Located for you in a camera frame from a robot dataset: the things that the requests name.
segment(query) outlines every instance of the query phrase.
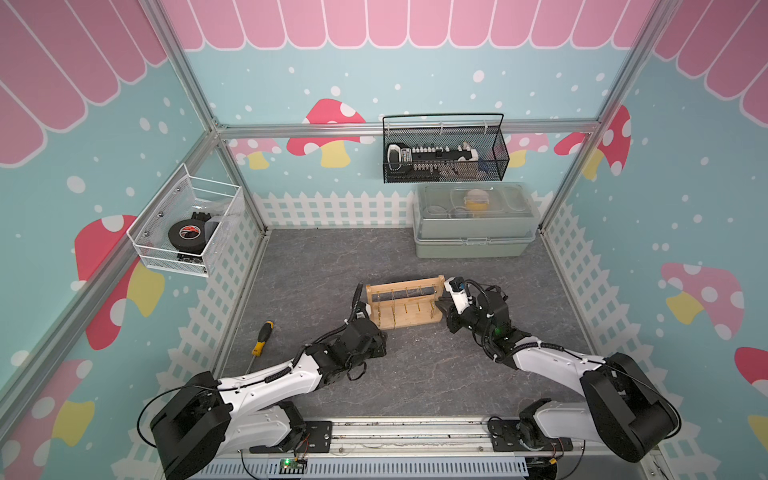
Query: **vent grille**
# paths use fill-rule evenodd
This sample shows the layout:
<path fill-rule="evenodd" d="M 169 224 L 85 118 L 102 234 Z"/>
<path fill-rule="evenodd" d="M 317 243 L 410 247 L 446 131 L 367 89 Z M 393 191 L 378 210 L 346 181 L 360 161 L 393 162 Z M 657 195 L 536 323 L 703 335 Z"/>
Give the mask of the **vent grille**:
<path fill-rule="evenodd" d="M 527 477 L 523 457 L 310 458 L 304 474 L 282 473 L 280 460 L 246 459 L 258 478 L 508 478 Z M 195 480 L 250 478 L 239 458 L 216 458 Z"/>

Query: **wooden frame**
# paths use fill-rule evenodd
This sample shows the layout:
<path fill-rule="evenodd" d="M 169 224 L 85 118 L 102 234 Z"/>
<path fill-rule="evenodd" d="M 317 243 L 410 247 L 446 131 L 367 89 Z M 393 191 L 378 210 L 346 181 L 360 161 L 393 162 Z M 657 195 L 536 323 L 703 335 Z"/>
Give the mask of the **wooden frame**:
<path fill-rule="evenodd" d="M 437 323 L 442 313 L 435 306 L 445 289 L 443 275 L 424 280 L 366 285 L 371 320 L 380 329 Z"/>

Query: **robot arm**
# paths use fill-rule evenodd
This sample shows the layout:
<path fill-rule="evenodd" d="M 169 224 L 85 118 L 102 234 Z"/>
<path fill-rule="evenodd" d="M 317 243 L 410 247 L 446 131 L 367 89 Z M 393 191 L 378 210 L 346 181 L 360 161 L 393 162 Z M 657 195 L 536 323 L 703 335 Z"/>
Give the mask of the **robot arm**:
<path fill-rule="evenodd" d="M 343 374 L 350 378 L 358 366 L 365 372 L 367 359 L 386 355 L 387 335 L 371 322 L 359 301 L 361 292 L 362 283 L 344 325 L 305 345 L 293 359 L 219 380 L 202 372 L 180 387 L 150 422 L 166 479 L 184 480 L 216 456 L 249 447 L 294 450 L 307 427 L 296 407 L 284 400 Z"/>
<path fill-rule="evenodd" d="M 478 296 L 468 294 L 474 286 Z M 531 450 L 551 439 L 572 437 L 604 443 L 629 462 L 639 462 L 681 420 L 674 407 L 650 384 L 636 362 L 622 353 L 605 358 L 546 343 L 511 326 L 507 296 L 497 286 L 483 289 L 473 280 L 454 277 L 445 282 L 436 305 L 451 333 L 461 328 L 482 335 L 478 343 L 496 363 L 534 372 L 585 398 L 580 403 L 541 399 L 520 413 L 520 443 Z"/>

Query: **pink mushroom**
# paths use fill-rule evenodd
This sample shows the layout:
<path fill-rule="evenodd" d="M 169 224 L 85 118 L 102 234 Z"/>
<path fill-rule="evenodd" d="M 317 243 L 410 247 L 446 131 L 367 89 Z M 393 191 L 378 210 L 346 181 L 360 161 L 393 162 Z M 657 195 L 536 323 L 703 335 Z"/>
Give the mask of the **pink mushroom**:
<path fill-rule="evenodd" d="M 743 346 L 733 358 L 744 379 L 758 392 L 768 396 L 768 352 Z"/>
<path fill-rule="evenodd" d="M 129 215 L 105 217 L 80 230 L 74 239 L 80 280 L 72 283 L 73 290 L 79 290 L 91 278 L 135 218 Z M 85 335 L 91 348 L 105 349 L 117 339 L 127 300 L 136 303 L 143 316 L 149 316 L 163 293 L 164 285 L 165 277 L 149 271 L 137 258 L 86 327 Z"/>
<path fill-rule="evenodd" d="M 93 367 L 91 360 L 68 360 L 56 370 L 22 421 L 2 446 L 5 480 L 38 480 L 45 471 L 51 440 L 74 447 L 94 418 L 93 402 L 67 399 Z"/>
<path fill-rule="evenodd" d="M 507 137 L 506 143 L 509 152 L 508 167 L 525 165 L 527 151 L 544 153 L 549 150 L 549 138 L 546 134 L 511 134 Z"/>
<path fill-rule="evenodd" d="M 585 137 L 586 135 L 582 133 L 570 134 L 554 146 L 554 152 L 558 155 L 574 154 L 581 147 Z M 629 110 L 621 105 L 581 173 L 585 178 L 595 181 L 598 177 L 598 166 L 603 159 L 606 159 L 608 166 L 611 168 L 611 173 L 613 175 L 620 174 L 624 169 L 624 165 L 627 164 L 631 142 L 631 117 Z"/>
<path fill-rule="evenodd" d="M 739 280 L 728 270 L 683 263 L 665 263 L 659 282 L 682 290 L 667 299 L 675 317 L 686 325 L 704 310 L 709 314 L 715 332 L 724 340 L 739 331 L 744 318 L 744 295 Z"/>
<path fill-rule="evenodd" d="M 264 153 L 279 154 L 283 151 L 272 138 L 241 138 L 229 141 L 229 147 L 237 164 L 245 165 L 247 158 L 251 170 L 263 170 L 270 166 L 270 162 L 264 158 Z"/>
<path fill-rule="evenodd" d="M 364 124 L 366 121 L 354 108 L 338 100 L 324 98 L 307 114 L 304 124 Z M 372 144 L 373 137 L 319 137 L 291 138 L 288 151 L 296 156 L 311 154 L 318 148 L 323 151 L 320 165 L 325 168 L 343 168 L 351 161 L 344 149 L 344 141 Z"/>

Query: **screwdriver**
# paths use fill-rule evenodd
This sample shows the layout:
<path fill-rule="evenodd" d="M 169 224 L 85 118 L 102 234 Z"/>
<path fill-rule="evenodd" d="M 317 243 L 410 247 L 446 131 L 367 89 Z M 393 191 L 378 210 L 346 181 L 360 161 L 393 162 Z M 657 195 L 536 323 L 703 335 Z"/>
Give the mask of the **screwdriver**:
<path fill-rule="evenodd" d="M 266 341 L 270 339 L 270 335 L 272 335 L 273 328 L 275 328 L 275 324 L 273 322 L 265 322 L 261 326 L 261 330 L 259 330 L 259 336 L 256 338 L 256 346 L 254 346 L 253 351 L 250 353 L 253 357 L 250 359 L 250 363 L 248 364 L 248 370 L 245 372 L 246 375 L 250 373 L 250 369 L 253 367 L 253 361 L 256 359 L 256 357 L 261 356 L 261 352 L 264 350 Z"/>

